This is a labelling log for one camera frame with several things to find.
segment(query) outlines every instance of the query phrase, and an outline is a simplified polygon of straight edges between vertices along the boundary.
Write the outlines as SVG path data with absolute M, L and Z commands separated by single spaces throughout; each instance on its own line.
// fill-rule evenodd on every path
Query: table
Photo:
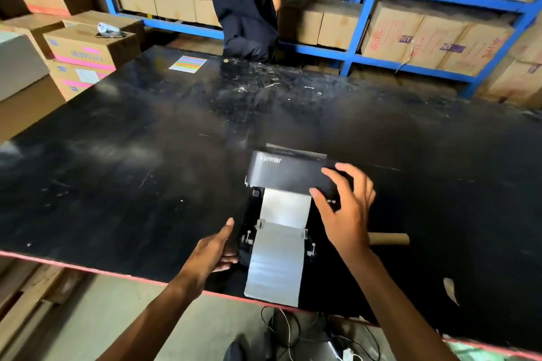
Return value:
M 369 174 L 370 230 L 411 238 L 374 251 L 433 327 L 542 350 L 539 115 L 205 53 L 168 70 L 182 53 L 147 50 L 0 148 L 4 254 L 168 282 L 229 216 L 238 234 L 250 154 L 273 143 Z M 299 307 L 375 322 L 310 214 Z M 242 298 L 246 277 L 206 290 Z

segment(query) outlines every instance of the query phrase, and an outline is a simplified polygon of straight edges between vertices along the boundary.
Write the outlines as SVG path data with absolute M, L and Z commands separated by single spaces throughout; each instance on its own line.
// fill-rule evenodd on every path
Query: purple label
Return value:
M 465 48 L 466 46 L 455 45 L 453 43 L 444 43 L 440 50 L 445 50 L 452 53 L 463 53 L 463 50 L 465 50 Z
M 542 65 L 532 65 L 531 67 L 529 67 L 529 70 L 527 71 L 527 73 L 529 74 L 533 74 L 535 71 L 538 70 L 538 68 L 542 66 Z

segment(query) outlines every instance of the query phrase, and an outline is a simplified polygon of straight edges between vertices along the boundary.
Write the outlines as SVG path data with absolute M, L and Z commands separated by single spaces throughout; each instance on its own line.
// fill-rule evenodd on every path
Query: person's right hand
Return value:
M 351 258 L 370 251 L 367 218 L 376 193 L 371 179 L 358 168 L 345 163 L 337 163 L 335 168 L 344 171 L 354 179 L 354 191 L 352 191 L 348 180 L 341 174 L 322 168 L 322 173 L 333 180 L 337 186 L 340 210 L 334 212 L 326 197 L 318 189 L 311 188 L 310 193 L 322 216 L 327 237 L 348 265 Z

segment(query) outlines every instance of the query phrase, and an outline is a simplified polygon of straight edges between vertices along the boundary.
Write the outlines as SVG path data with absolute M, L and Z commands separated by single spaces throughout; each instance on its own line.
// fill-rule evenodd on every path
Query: blue shelf beam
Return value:
M 466 76 L 464 74 L 451 73 L 443 70 L 425 69 L 423 67 L 412 65 L 401 65 L 400 63 L 394 63 L 386 60 L 371 59 L 362 56 L 357 52 L 359 42 L 362 38 L 363 31 L 369 16 L 373 9 L 376 0 L 364 0 L 362 11 L 358 19 L 352 40 L 350 42 L 347 51 L 327 49 L 319 46 L 301 45 L 298 43 L 287 43 L 281 41 L 279 46 L 284 50 L 294 50 L 299 53 L 308 54 L 311 56 L 324 57 L 332 60 L 339 60 L 342 62 L 340 68 L 341 76 L 347 76 L 350 67 L 353 63 L 360 63 L 368 66 L 384 67 L 391 70 L 401 70 L 405 72 L 411 72 L 416 74 L 422 74 L 425 76 L 440 77 L 449 80 L 456 80 L 458 82 L 467 83 L 467 87 L 461 92 L 462 97 L 470 98 L 475 93 L 477 88 L 483 83 L 486 77 L 495 69 L 497 64 L 507 54 L 510 47 L 515 43 L 521 34 L 529 27 L 533 20 L 537 17 L 542 9 L 542 0 L 536 0 L 532 3 L 525 3 L 514 0 L 434 0 L 439 2 L 455 3 L 458 5 L 475 6 L 481 8 L 488 8 L 494 10 L 500 10 L 504 12 L 511 12 L 518 15 L 518 20 L 514 24 L 514 33 L 506 41 L 503 47 L 496 53 L 495 57 L 487 64 L 487 66 L 476 77 Z M 189 25 L 186 23 L 170 22 L 159 19 L 148 19 L 146 17 L 133 16 L 126 13 L 119 12 L 113 0 L 106 0 L 107 7 L 112 14 L 121 16 L 136 17 L 142 19 L 146 26 L 156 27 L 160 29 L 173 30 L 176 32 L 195 34 L 198 36 L 206 36 L 214 39 L 222 39 L 223 33 L 221 30 L 208 28 L 203 26 Z

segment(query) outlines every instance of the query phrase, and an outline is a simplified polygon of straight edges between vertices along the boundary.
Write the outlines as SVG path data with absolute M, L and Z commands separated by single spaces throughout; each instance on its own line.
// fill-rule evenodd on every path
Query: concrete floor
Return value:
M 74 296 L 58 308 L 45 336 L 32 347 L 30 353 L 24 354 L 24 359 L 96 359 L 161 290 L 162 287 L 148 283 L 111 276 L 90 276 Z M 261 361 L 263 334 L 267 327 L 261 320 L 260 311 L 261 306 L 256 303 L 204 294 L 186 310 L 156 359 L 222 361 L 229 344 L 241 336 L 248 350 L 249 361 Z M 266 309 L 264 317 L 271 317 L 272 313 L 271 309 Z M 313 323 L 315 314 L 297 315 L 303 330 L 302 337 L 320 341 L 318 336 L 323 318 Z M 375 357 L 370 336 L 359 326 L 354 329 L 355 339 Z M 383 350 L 382 361 L 394 361 L 382 331 L 372 331 Z M 335 359 L 327 344 L 304 341 L 296 345 L 292 356 L 295 361 Z M 281 355 L 280 360 L 289 360 L 287 351 Z

